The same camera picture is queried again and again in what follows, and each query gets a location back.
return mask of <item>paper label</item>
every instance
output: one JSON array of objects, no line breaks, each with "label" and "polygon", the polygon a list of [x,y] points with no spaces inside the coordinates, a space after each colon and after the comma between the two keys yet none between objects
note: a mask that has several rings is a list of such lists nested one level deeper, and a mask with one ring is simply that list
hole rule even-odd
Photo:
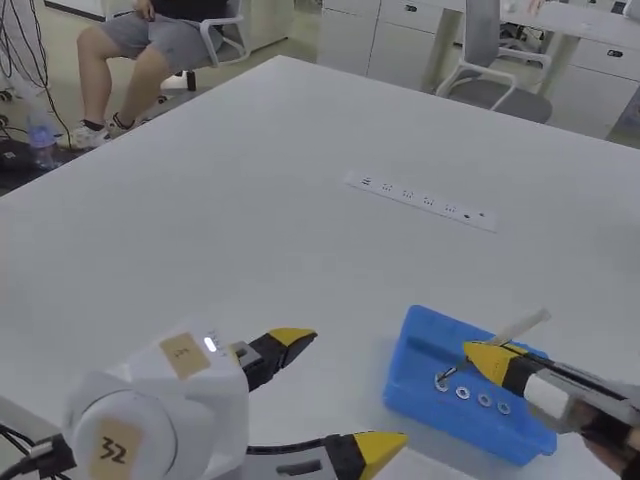
[{"label": "paper label", "polygon": [[163,340],[160,342],[160,348],[180,380],[186,380],[211,366],[209,358],[190,333]]},{"label": "paper label", "polygon": [[115,418],[105,418],[98,428],[89,475],[94,480],[128,480],[142,443],[142,432]]}]

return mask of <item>blue plastic block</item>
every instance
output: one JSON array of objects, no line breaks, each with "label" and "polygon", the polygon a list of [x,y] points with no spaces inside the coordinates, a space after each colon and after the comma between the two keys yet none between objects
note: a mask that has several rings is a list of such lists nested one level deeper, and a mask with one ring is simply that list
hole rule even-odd
[{"label": "blue plastic block", "polygon": [[[434,385],[437,373],[465,357],[464,342],[486,341],[492,336],[428,308],[411,307],[396,344],[384,403],[414,420],[524,466],[539,454],[552,455],[557,447],[556,434],[529,413],[524,399],[492,384],[472,365],[448,380],[447,392],[439,392]],[[522,346],[546,357],[543,352]],[[471,398],[458,398],[459,386],[467,387]],[[478,402],[480,394],[489,396],[490,407]],[[509,405],[510,414],[498,411],[500,402]]]}]

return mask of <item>power strip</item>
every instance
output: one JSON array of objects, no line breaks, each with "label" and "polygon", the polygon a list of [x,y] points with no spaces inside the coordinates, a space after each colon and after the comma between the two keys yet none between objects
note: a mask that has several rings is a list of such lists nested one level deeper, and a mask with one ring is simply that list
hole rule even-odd
[{"label": "power strip", "polygon": [[390,198],[396,202],[411,205],[481,230],[496,232],[496,215],[486,210],[465,207],[455,202],[446,201],[423,190],[403,187],[397,183],[356,172],[349,172],[345,183],[359,190],[375,193],[381,197]]}]

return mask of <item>plastic bottle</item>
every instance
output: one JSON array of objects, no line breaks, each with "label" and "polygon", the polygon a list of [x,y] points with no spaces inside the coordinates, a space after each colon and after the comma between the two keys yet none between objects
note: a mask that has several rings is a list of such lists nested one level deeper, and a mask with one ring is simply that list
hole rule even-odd
[{"label": "plastic bottle", "polygon": [[56,137],[46,119],[30,114],[27,118],[29,145],[35,164],[43,170],[53,170],[60,166],[56,161]]}]

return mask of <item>white sneaker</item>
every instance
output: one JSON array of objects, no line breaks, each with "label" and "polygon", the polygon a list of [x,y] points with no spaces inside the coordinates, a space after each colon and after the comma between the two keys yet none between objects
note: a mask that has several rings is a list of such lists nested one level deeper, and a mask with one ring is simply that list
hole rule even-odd
[{"label": "white sneaker", "polygon": [[102,130],[95,131],[91,130],[84,123],[80,123],[76,128],[71,130],[71,145],[68,145],[68,139],[66,135],[60,137],[58,144],[63,147],[72,148],[74,150],[86,150],[98,148],[109,140],[111,140],[111,135],[106,128]]},{"label": "white sneaker", "polygon": [[120,126],[118,126],[113,117],[107,120],[107,131],[109,132],[111,139],[118,138],[120,135],[124,135],[125,133],[130,132],[135,127],[136,124],[134,123],[130,128],[121,128]]}]

